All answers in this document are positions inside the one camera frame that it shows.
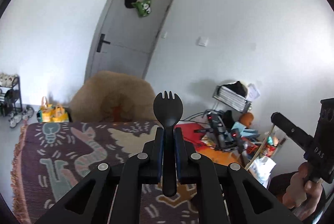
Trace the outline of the person's right hand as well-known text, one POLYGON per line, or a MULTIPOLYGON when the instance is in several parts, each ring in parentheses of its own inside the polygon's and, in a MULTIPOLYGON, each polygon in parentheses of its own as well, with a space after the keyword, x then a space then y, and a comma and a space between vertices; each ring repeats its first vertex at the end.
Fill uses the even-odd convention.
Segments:
POLYGON ((315 183, 310 180, 305 182, 310 171, 310 164, 304 162, 299 166, 297 173, 292 176, 290 185, 282 198, 282 203, 289 209, 299 207, 301 203, 306 200, 306 211, 312 213, 316 209, 323 191, 323 186, 319 182, 315 183))

